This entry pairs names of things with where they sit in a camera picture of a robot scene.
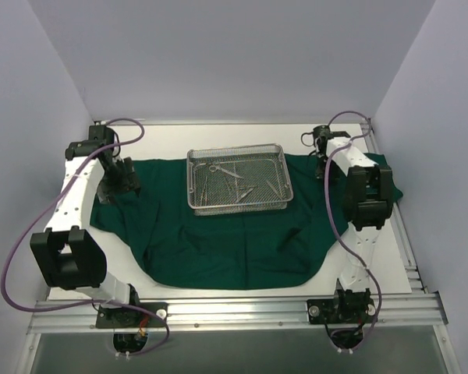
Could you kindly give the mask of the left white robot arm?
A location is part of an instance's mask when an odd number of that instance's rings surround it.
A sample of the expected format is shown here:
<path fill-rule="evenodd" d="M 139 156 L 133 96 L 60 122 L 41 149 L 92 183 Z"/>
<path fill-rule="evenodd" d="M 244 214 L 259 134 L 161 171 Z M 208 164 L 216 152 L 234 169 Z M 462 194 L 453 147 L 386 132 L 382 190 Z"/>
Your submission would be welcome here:
<path fill-rule="evenodd" d="M 140 193 L 131 158 L 118 153 L 119 138 L 106 125 L 92 125 L 85 140 L 65 151 L 65 180 L 46 228 L 30 238 L 30 248 L 50 288 L 76 291 L 114 308 L 123 326 L 142 316 L 135 288 L 108 272 L 105 254 L 90 235 L 94 202 L 114 203 L 117 195 Z"/>

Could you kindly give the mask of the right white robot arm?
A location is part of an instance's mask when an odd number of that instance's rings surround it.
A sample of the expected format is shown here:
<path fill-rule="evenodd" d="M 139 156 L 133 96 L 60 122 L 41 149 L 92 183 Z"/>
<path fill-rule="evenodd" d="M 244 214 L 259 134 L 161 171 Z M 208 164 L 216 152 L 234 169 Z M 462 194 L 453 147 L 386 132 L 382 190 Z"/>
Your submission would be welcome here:
<path fill-rule="evenodd" d="M 318 136 L 316 155 L 323 170 L 324 198 L 331 229 L 346 252 L 347 262 L 339 274 L 345 291 L 365 292 L 370 283 L 371 262 L 378 236 L 392 215 L 394 186 L 392 169 L 381 166 L 353 145 L 354 138 Z M 341 195 L 342 214 L 348 223 L 344 235 L 338 233 L 332 216 L 330 179 L 332 166 L 346 177 Z"/>

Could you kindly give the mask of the green surgical cloth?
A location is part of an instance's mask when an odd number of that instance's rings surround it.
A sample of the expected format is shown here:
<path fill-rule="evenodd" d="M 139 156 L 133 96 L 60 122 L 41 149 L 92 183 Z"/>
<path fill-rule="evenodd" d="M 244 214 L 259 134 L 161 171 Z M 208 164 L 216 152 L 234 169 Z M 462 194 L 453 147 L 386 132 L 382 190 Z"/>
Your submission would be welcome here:
<path fill-rule="evenodd" d="M 253 290 L 289 288 L 321 268 L 335 234 L 328 219 L 324 182 L 316 164 L 288 155 L 294 197 L 284 210 L 199 217 L 186 200 L 186 161 L 134 164 L 140 195 L 95 203 L 90 223 L 117 235 L 154 281 L 177 288 Z M 332 216 L 339 234 L 348 224 L 341 195 L 346 177 L 330 183 Z"/>

